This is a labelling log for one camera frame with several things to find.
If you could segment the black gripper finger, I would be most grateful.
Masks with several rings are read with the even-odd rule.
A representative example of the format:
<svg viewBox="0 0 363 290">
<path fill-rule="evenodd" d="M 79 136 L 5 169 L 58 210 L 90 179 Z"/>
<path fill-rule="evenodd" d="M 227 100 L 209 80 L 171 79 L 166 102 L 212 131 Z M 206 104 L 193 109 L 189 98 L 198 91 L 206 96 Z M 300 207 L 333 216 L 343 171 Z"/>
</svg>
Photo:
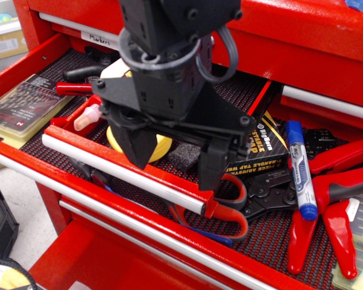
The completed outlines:
<svg viewBox="0 0 363 290">
<path fill-rule="evenodd" d="M 156 134 L 146 129 L 131 130 L 111 125 L 113 149 L 123 153 L 127 159 L 140 169 L 144 169 L 157 146 Z"/>
<path fill-rule="evenodd" d="M 205 142 L 198 161 L 198 186 L 201 191 L 215 190 L 228 165 L 230 138 L 214 137 Z"/>
</svg>

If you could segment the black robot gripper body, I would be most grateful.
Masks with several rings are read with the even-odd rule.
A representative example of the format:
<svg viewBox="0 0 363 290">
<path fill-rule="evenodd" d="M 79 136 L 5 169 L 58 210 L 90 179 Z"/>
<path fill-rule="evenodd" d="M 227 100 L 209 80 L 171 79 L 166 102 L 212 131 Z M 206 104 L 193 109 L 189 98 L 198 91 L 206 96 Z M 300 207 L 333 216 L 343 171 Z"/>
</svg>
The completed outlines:
<svg viewBox="0 0 363 290">
<path fill-rule="evenodd" d="M 121 59 L 131 77 L 98 81 L 94 92 L 112 124 L 179 140 L 244 142 L 255 121 L 225 101 L 214 83 L 231 78 L 237 46 L 227 23 L 240 1 L 120 1 Z"/>
</svg>

